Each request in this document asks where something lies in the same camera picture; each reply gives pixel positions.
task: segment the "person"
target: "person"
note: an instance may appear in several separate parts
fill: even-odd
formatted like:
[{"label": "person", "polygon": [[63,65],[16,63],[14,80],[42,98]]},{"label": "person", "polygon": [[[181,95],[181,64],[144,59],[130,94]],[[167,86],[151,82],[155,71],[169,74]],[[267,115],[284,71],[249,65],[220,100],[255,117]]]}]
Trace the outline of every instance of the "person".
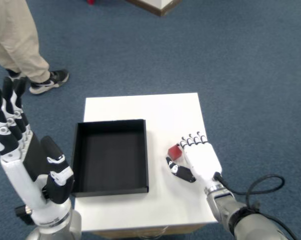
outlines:
[{"label": "person", "polygon": [[30,80],[29,91],[42,94],[69,79],[65,69],[49,71],[39,53],[39,38],[26,0],[0,0],[0,65],[12,81]]}]

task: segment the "black cable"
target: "black cable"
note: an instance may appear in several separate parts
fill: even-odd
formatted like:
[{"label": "black cable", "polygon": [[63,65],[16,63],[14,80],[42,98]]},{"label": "black cable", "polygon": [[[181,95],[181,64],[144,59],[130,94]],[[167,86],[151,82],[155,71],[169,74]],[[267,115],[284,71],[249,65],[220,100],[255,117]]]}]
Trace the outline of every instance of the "black cable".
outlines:
[{"label": "black cable", "polygon": [[[296,235],[282,222],[280,221],[278,218],[274,217],[274,216],[270,216],[267,215],[265,213],[260,212],[259,210],[259,202],[257,201],[256,203],[254,203],[253,205],[250,204],[250,195],[257,195],[257,194],[269,194],[269,193],[273,193],[279,189],[281,189],[284,185],[285,185],[285,178],[277,175],[277,174],[268,174],[268,175],[264,175],[262,177],[260,177],[259,179],[257,179],[256,181],[254,181],[248,188],[248,190],[246,192],[240,192],[240,191],[235,191],[233,189],[231,189],[228,185],[228,183],[223,179],[222,175],[219,172],[215,172],[214,177],[215,180],[219,181],[226,189],[228,189],[229,191],[231,191],[234,194],[237,195],[245,195],[246,196],[246,206],[249,210],[252,210],[255,213],[261,214],[263,215],[265,218],[268,218],[276,223],[278,223],[280,226],[282,226],[283,229],[285,229],[289,235],[294,239],[294,240],[298,240]],[[267,189],[267,190],[260,190],[260,191],[253,191],[253,189],[260,184],[261,182],[270,179],[270,178],[278,178],[281,180],[281,183],[271,189]]]}]

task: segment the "white shoe sole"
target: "white shoe sole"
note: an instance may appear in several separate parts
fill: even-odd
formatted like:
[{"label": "white shoe sole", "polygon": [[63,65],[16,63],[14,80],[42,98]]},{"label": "white shoe sole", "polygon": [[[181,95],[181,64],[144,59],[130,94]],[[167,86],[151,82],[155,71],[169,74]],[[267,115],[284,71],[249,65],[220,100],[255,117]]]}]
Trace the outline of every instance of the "white shoe sole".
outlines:
[{"label": "white shoe sole", "polygon": [[68,73],[67,76],[65,77],[65,79],[59,83],[56,83],[54,85],[51,85],[51,86],[42,86],[40,88],[33,88],[33,87],[29,87],[29,91],[32,93],[32,94],[42,94],[42,93],[45,93],[47,92],[48,90],[51,90],[53,88],[59,88],[60,86],[62,86],[64,83],[67,82],[67,80],[69,79],[70,77],[70,74]]}]

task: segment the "wooden furniture base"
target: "wooden furniture base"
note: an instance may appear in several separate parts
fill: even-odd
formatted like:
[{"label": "wooden furniture base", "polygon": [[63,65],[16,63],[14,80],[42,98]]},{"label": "wooden furniture base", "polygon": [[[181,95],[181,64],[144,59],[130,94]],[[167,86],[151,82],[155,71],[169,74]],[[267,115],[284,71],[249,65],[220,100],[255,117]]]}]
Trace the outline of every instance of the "wooden furniture base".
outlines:
[{"label": "wooden furniture base", "polygon": [[139,6],[142,9],[145,9],[157,16],[164,16],[166,15],[170,10],[172,10],[177,4],[179,4],[182,0],[173,0],[169,4],[167,4],[163,9],[159,9],[157,7],[154,7],[144,1],[141,0],[126,0],[127,2],[130,2],[136,6]]},{"label": "wooden furniture base", "polygon": [[162,226],[153,228],[138,228],[128,230],[95,231],[93,234],[107,239],[138,238],[159,235],[189,234],[205,226],[204,224]]}]

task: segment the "blue carpet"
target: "blue carpet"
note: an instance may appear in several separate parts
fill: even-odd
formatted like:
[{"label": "blue carpet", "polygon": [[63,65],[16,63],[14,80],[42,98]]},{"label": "blue carpet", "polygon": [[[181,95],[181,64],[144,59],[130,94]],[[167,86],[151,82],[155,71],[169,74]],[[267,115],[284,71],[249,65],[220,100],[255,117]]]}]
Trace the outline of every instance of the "blue carpet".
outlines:
[{"label": "blue carpet", "polygon": [[[198,92],[223,176],[239,190],[264,174],[285,176],[283,189],[254,199],[301,240],[301,0],[184,0],[162,18],[123,0],[29,7],[41,54],[52,70],[70,70],[61,88],[25,93],[38,137],[50,135],[70,160],[86,97]],[[14,216],[21,203],[0,166],[0,240],[33,229]],[[233,238],[212,224],[162,239]]]}]

